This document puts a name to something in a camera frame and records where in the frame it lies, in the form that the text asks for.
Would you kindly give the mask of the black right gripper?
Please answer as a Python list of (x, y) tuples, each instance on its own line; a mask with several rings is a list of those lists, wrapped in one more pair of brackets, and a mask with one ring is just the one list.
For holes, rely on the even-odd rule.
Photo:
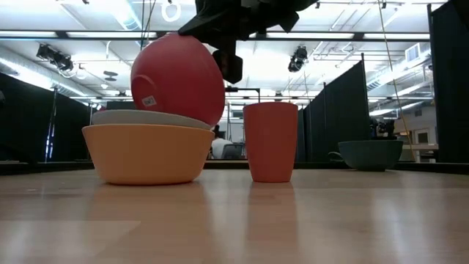
[(278, 26), (289, 33), (299, 21), (299, 12), (317, 0), (197, 1), (196, 16), (179, 30), (182, 36), (216, 48), (213, 58), (223, 80), (236, 84), (243, 78), (243, 59), (236, 54), (237, 42), (251, 35), (266, 35)]

